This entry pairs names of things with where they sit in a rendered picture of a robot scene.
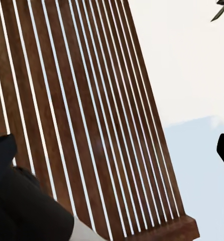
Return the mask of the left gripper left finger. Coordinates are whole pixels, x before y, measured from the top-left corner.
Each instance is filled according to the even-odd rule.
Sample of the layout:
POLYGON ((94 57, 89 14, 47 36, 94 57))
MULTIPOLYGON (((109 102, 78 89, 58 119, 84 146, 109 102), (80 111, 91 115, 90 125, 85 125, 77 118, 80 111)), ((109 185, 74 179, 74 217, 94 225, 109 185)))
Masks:
POLYGON ((14 134, 4 135, 0 137, 0 180, 6 172, 9 164, 13 162, 18 147, 14 134))

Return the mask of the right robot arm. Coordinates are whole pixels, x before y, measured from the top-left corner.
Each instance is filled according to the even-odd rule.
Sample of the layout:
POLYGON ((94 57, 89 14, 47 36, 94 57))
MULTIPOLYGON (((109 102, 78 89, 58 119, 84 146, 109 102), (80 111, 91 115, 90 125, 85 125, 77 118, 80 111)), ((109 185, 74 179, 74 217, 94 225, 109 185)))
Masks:
POLYGON ((105 241, 40 188, 27 169, 9 164, 0 180, 0 241, 105 241))

